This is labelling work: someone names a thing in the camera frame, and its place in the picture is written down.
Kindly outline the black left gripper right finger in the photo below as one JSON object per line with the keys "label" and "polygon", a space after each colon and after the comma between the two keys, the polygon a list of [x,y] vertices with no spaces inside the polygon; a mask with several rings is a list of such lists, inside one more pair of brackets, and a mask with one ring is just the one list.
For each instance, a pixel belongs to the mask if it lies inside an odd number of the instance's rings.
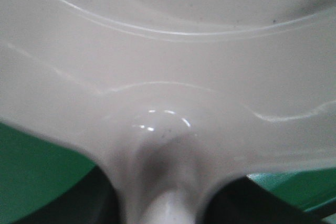
{"label": "black left gripper right finger", "polygon": [[249,178],[222,187],[209,202],[203,223],[323,223],[266,191]]}

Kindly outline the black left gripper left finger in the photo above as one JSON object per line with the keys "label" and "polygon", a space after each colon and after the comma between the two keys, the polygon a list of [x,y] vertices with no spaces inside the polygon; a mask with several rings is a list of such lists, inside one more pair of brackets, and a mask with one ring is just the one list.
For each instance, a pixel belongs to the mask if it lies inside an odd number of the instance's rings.
{"label": "black left gripper left finger", "polygon": [[96,166],[61,196],[15,223],[121,223],[121,217],[116,192]]}

